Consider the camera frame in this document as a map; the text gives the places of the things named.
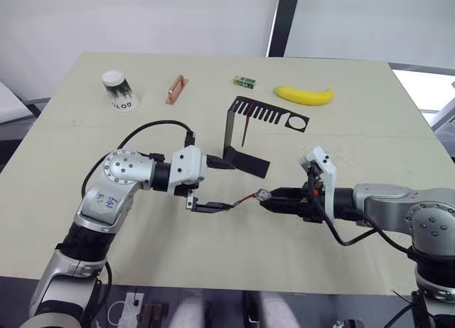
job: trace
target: beige table surface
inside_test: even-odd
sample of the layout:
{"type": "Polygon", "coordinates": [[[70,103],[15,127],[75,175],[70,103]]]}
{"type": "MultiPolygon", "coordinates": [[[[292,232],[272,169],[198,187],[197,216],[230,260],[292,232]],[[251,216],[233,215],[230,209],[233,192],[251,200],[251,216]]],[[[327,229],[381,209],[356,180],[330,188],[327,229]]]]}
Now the beige table surface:
{"type": "MultiPolygon", "coordinates": [[[[330,153],[339,186],[455,187],[455,166],[386,63],[85,53],[0,174],[0,275],[41,276],[70,227],[86,173],[139,125],[182,120],[205,153],[221,155],[226,111],[236,95],[306,115],[308,128],[302,134],[282,122],[252,120],[241,149],[245,119],[236,117],[234,146],[270,160],[267,178],[209,169],[200,202],[232,203],[261,187],[301,186],[306,177],[297,160],[316,145],[330,153]],[[110,68],[122,69],[141,96],[137,109],[116,112],[106,100],[100,75],[110,68]],[[174,106],[165,105],[179,73],[189,84],[174,106]],[[233,85],[234,75],[258,85],[233,85]],[[277,85],[331,87],[336,97],[321,107],[297,105],[276,97],[277,85]]],[[[162,126],[128,147],[170,159],[182,145],[182,129],[162,126]]],[[[345,239],[365,230],[337,226],[345,239]]],[[[415,288],[414,263],[379,237],[345,248],[325,225],[267,212],[256,201],[210,215],[185,210],[182,198],[140,191],[108,258],[119,284],[381,295],[415,288]]]]}

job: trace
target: floor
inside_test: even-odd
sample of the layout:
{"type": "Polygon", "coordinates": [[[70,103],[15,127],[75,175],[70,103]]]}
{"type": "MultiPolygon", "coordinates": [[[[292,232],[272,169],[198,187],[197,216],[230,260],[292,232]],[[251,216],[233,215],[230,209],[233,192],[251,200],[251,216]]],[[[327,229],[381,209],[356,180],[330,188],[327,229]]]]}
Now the floor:
{"type": "MultiPolygon", "coordinates": [[[[17,328],[27,319],[28,303],[37,280],[0,277],[0,327],[17,328]]],[[[144,304],[168,305],[168,315],[163,319],[161,328],[167,327],[176,311],[178,303],[193,295],[192,289],[171,287],[135,287],[114,285],[107,306],[101,310],[92,323],[92,328],[109,328],[107,309],[112,303],[124,300],[127,292],[144,293],[144,304]]],[[[242,291],[204,290],[205,301],[212,308],[214,328],[244,327],[242,323],[242,291]]],[[[283,294],[284,299],[304,327],[331,328],[337,320],[361,319],[365,327],[384,327],[384,325],[403,307],[406,302],[397,296],[365,295],[316,295],[283,294]]],[[[112,308],[110,319],[118,322],[122,306],[112,308]]],[[[394,327],[413,327],[412,315],[407,313],[394,327]]]]}

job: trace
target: small electronic component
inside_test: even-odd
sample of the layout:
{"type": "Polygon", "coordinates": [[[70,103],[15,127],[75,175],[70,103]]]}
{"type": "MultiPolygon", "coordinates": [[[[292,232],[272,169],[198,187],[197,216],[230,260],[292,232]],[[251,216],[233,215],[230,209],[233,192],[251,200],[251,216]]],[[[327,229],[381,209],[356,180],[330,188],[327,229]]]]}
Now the small electronic component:
{"type": "Polygon", "coordinates": [[[253,89],[253,88],[255,88],[256,80],[245,78],[245,77],[240,77],[239,75],[236,75],[234,77],[234,84],[242,86],[244,88],[253,89]]]}

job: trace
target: black comb-shaped bracket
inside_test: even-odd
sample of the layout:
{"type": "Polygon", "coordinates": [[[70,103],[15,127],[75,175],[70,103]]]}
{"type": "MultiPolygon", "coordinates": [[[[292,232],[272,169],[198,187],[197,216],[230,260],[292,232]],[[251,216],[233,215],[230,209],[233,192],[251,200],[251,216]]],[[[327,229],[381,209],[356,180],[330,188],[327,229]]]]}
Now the black comb-shaped bracket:
{"type": "Polygon", "coordinates": [[[289,113],[284,126],[299,132],[305,132],[305,129],[308,126],[308,122],[310,120],[308,117],[283,109],[282,107],[273,106],[265,102],[260,102],[258,100],[240,96],[235,98],[234,102],[229,108],[229,111],[238,113],[239,115],[262,120],[264,122],[273,123],[275,125],[279,123],[279,120],[283,115],[287,115],[289,113]],[[296,121],[296,118],[300,119],[297,120],[297,122],[300,122],[299,126],[296,126],[295,124],[293,125],[293,122],[296,121]]]}

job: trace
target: white cup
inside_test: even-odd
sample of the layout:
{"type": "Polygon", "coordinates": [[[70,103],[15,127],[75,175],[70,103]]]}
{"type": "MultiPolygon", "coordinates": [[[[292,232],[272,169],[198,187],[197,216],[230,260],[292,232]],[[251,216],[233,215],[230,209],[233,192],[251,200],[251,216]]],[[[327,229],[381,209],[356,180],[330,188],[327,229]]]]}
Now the white cup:
{"type": "Polygon", "coordinates": [[[130,111],[139,105],[141,99],[130,88],[122,71],[107,70],[101,80],[115,110],[130,111]]]}

